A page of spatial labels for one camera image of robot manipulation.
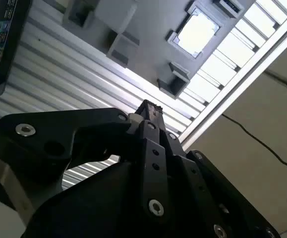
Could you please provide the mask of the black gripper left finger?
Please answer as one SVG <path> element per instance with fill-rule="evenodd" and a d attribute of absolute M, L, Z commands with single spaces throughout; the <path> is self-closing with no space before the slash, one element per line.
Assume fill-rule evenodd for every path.
<path fill-rule="evenodd" d="M 48 200 L 119 163 L 163 162 L 160 129 L 117 108 L 0 119 L 0 202 L 31 219 Z"/>

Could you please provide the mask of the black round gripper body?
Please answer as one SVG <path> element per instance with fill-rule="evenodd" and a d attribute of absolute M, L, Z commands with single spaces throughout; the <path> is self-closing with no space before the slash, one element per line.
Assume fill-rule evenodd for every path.
<path fill-rule="evenodd" d="M 115 164 L 33 215 L 25 238 L 205 238 L 186 185 L 163 162 Z"/>

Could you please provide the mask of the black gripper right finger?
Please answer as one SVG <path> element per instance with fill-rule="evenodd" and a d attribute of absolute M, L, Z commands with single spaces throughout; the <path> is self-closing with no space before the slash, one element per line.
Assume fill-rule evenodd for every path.
<path fill-rule="evenodd" d="M 152 105 L 166 153 L 171 196 L 181 228 L 200 238 L 278 238 L 279 233 L 200 151 L 188 153 L 165 129 L 163 110 Z"/>

